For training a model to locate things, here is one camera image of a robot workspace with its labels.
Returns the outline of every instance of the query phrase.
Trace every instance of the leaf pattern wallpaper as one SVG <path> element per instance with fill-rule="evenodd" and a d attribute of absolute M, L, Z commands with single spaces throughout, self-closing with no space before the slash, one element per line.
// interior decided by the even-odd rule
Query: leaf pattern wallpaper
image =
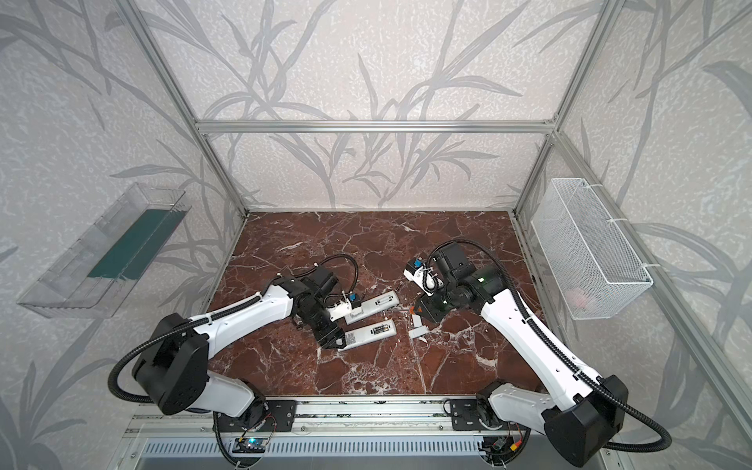
<path fill-rule="evenodd" d="M 159 318 L 205 309 L 242 225 L 134 40 L 108 28 L 114 9 L 0 3 L 2 468 L 106 467 L 133 411 L 109 368 Z M 115 316 L 17 305 L 134 182 L 184 189 L 192 208 Z"/>
<path fill-rule="evenodd" d="M 748 384 L 750 13 L 749 1 L 627 2 L 564 123 Z M 628 455 L 630 464 L 752 468 L 749 444 L 649 293 L 610 320 L 569 317 L 529 222 L 546 182 L 572 176 L 554 151 L 520 219 L 572 349 L 626 379 L 630 402 L 675 437 L 666 452 Z M 634 421 L 625 427 L 625 441 L 652 438 Z"/>
<path fill-rule="evenodd" d="M 566 133 L 752 386 L 752 2 L 646 4 L 611 37 Z"/>
<path fill-rule="evenodd" d="M 601 9 L 600 0 L 138 4 L 207 120 L 547 120 Z M 122 24 L 113 16 L 107 27 Z M 248 207 L 272 210 L 509 208 L 509 187 L 524 185 L 542 140 L 211 136 Z"/>

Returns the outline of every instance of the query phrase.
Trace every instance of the metal base plate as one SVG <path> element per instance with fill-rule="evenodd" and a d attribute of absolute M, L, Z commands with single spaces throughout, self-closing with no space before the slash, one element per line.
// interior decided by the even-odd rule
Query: metal base plate
<path fill-rule="evenodd" d="M 449 412 L 452 416 L 452 429 L 455 431 L 489 431 L 481 423 L 478 416 L 477 399 L 452 399 L 449 400 Z M 509 429 L 509 423 L 502 422 L 499 431 Z"/>
<path fill-rule="evenodd" d="M 268 400 L 266 404 L 269 406 L 269 412 L 271 416 L 266 418 L 260 428 L 256 429 L 256 432 L 290 432 L 293 430 L 293 421 L 295 420 L 295 409 L 298 406 L 296 400 Z M 238 428 L 232 422 L 231 417 L 227 417 L 224 414 L 217 420 L 217 424 L 220 427 L 220 432 L 240 432 Z"/>

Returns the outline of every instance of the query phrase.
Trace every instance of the white wire basket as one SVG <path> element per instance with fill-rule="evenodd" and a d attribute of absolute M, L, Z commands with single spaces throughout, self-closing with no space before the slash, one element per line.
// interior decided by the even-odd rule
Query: white wire basket
<path fill-rule="evenodd" d="M 611 318 L 653 285 L 618 222 L 582 178 L 552 179 L 532 227 L 575 320 Z"/>

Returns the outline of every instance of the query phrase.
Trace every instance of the ventilation grille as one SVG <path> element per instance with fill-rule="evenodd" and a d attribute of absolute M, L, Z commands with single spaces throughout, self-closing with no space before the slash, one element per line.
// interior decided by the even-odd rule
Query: ventilation grille
<path fill-rule="evenodd" d="M 229 449 L 231 438 L 223 439 Z M 467 456 L 478 455 L 480 437 L 298 437 L 273 436 L 264 457 L 316 456 Z M 150 438 L 141 458 L 215 457 L 220 451 L 213 438 Z"/>
<path fill-rule="evenodd" d="M 266 456 L 478 455 L 474 437 L 273 438 Z"/>

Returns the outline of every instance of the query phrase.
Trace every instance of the clear plastic tray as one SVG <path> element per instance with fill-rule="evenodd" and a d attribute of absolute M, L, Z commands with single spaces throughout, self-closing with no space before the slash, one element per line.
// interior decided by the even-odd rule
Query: clear plastic tray
<path fill-rule="evenodd" d="M 112 317 L 190 209 L 184 195 L 132 185 L 18 303 L 50 318 Z"/>

